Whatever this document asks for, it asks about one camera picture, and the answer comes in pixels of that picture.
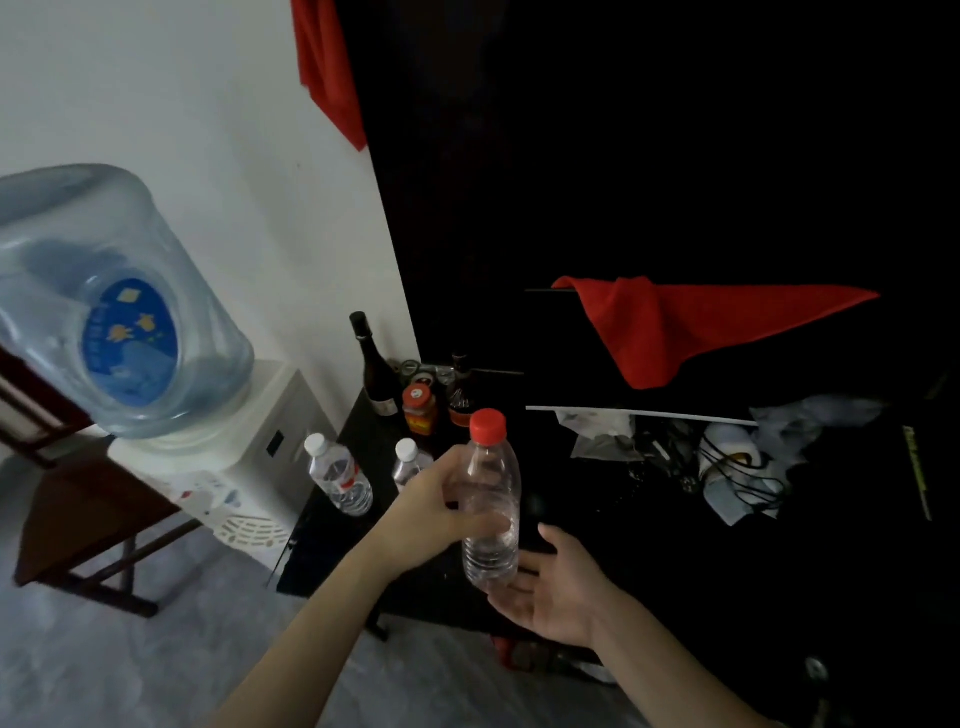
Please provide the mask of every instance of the floor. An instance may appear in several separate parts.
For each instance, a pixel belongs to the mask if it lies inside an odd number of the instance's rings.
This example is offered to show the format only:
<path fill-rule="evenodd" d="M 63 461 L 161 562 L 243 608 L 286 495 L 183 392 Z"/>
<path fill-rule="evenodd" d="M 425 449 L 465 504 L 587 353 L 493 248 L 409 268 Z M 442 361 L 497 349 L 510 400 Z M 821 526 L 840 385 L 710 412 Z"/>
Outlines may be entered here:
<path fill-rule="evenodd" d="M 0 466 L 0 725 L 200 724 L 302 601 L 268 591 L 263 567 L 205 530 L 138 566 L 137 592 L 163 606 L 151 620 L 38 585 L 16 589 L 20 527 L 38 480 L 17 458 Z M 389 642 L 360 638 L 321 726 L 646 725 L 618 689 L 502 669 L 482 635 L 384 622 Z"/>

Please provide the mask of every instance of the dark wine bottle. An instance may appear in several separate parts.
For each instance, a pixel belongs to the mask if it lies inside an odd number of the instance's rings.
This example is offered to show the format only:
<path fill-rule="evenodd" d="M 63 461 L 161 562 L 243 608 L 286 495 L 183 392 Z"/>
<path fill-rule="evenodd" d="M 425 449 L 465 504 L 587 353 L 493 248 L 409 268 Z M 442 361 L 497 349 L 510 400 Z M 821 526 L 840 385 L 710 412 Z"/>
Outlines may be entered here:
<path fill-rule="evenodd" d="M 459 427 L 470 427 L 470 415 L 479 407 L 476 379 L 465 354 L 453 354 L 453 372 L 456 378 L 446 387 L 446 408 L 450 413 L 450 421 Z"/>
<path fill-rule="evenodd" d="M 363 388 L 367 391 L 373 411 L 380 417 L 391 417 L 399 412 L 397 403 L 403 394 L 400 377 L 376 350 L 367 314 L 363 311 L 351 313 L 350 323 L 363 352 Z"/>

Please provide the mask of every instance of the red fabric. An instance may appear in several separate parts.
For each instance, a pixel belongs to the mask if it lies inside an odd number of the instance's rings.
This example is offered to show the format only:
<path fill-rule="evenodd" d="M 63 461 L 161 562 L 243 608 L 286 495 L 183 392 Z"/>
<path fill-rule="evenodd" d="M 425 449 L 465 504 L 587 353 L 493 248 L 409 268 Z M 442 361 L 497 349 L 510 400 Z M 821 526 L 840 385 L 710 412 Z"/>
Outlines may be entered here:
<path fill-rule="evenodd" d="M 655 285 L 638 279 L 557 280 L 576 288 L 620 374 L 662 387 L 691 356 L 747 344 L 878 298 L 842 285 Z"/>
<path fill-rule="evenodd" d="M 333 0 L 292 0 L 291 6 L 300 83 L 359 152 L 367 135 L 337 7 Z"/>

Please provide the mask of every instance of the red lid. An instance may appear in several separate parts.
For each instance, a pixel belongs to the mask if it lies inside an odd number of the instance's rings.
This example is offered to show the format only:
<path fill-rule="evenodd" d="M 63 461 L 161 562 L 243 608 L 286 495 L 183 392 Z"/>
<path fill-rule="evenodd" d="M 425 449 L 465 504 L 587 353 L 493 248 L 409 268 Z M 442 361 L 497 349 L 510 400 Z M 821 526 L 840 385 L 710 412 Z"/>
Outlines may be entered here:
<path fill-rule="evenodd" d="M 403 406 L 420 409 L 430 402 L 430 387 L 426 384 L 411 384 L 403 390 Z"/>
<path fill-rule="evenodd" d="M 485 448 L 499 445 L 507 439 L 507 418 L 496 409 L 478 409 L 470 417 L 470 437 Z"/>

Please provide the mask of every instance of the plastic water bottle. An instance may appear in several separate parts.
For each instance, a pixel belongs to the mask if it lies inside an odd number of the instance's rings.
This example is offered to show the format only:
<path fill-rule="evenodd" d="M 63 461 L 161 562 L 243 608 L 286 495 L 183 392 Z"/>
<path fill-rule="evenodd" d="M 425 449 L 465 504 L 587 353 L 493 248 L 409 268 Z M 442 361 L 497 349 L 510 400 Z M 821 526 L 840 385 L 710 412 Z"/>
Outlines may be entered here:
<path fill-rule="evenodd" d="M 310 455 L 310 477 L 341 511 L 363 516 L 373 505 L 373 488 L 350 451 L 331 443 L 322 434 L 310 435 L 303 443 Z"/>
<path fill-rule="evenodd" d="M 481 589 L 509 584 L 519 558 L 520 466 L 507 442 L 507 418 L 495 409 L 470 417 L 469 457 L 458 485 L 460 510 L 495 512 L 510 519 L 510 530 L 486 539 L 464 541 L 464 571 Z"/>
<path fill-rule="evenodd" d="M 396 489 L 403 493 L 417 473 L 425 471 L 433 465 L 433 457 L 428 452 L 420 452 L 417 443 L 409 437 L 396 444 L 396 462 L 394 463 L 394 483 Z"/>
<path fill-rule="evenodd" d="M 0 343 L 126 438 L 241 398 L 253 366 L 150 190 L 104 164 L 0 179 Z"/>

